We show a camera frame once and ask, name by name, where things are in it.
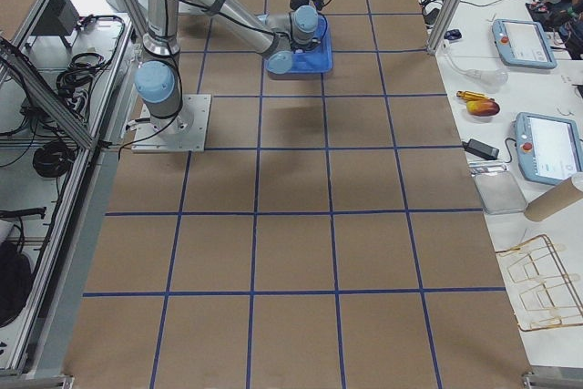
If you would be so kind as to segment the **teach pendant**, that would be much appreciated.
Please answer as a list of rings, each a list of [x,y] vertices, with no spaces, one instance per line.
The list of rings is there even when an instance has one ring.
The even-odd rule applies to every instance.
[[[514,128],[518,166],[526,180],[557,185],[582,170],[582,146],[574,120],[520,112]]]
[[[495,46],[508,67],[551,70],[557,60],[540,23],[496,19],[491,26]]]

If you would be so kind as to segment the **red yellow mango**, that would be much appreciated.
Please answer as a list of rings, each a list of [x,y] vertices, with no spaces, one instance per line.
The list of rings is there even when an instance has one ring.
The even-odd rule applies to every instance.
[[[491,117],[500,111],[500,106],[493,99],[469,100],[465,106],[467,112],[476,117]]]

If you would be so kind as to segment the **blue plastic tray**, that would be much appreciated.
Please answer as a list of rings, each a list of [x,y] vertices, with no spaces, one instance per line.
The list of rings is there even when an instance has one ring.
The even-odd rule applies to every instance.
[[[265,62],[265,69],[273,75],[308,75],[329,72],[333,67],[332,37],[328,20],[324,15],[318,17],[315,32],[317,44],[311,50],[295,49],[291,54],[291,67],[281,72],[275,63]]]

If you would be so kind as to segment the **orange handled tool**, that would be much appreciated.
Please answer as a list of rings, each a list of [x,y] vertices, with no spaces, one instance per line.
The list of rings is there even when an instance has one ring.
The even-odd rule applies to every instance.
[[[486,95],[484,95],[482,93],[477,93],[477,92],[467,91],[467,90],[457,91],[456,96],[463,99],[465,102],[489,100],[489,97],[487,97]]]

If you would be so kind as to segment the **cardboard tube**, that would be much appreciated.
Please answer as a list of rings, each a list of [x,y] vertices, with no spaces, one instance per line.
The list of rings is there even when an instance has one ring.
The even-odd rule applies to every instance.
[[[529,202],[524,214],[529,220],[542,221],[580,200],[582,173],[578,172]]]

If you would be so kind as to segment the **lower teach pendant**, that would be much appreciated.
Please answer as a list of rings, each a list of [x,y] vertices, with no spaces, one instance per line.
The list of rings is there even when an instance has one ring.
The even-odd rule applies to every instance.
[[[582,170],[582,146],[574,120],[520,112],[514,128],[518,166],[526,180],[557,185]]]

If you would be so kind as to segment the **upper teach pendant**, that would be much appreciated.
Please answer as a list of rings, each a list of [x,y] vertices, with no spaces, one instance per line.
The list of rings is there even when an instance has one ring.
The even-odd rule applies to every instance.
[[[495,46],[508,67],[551,70],[557,60],[540,23],[496,19],[491,26]]]

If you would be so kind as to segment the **black power adapter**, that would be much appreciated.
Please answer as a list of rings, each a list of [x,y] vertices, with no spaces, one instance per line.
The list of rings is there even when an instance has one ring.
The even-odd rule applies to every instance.
[[[481,159],[496,160],[498,158],[498,148],[494,148],[491,145],[488,145],[474,138],[470,138],[468,141],[463,141],[462,146],[465,152]]]

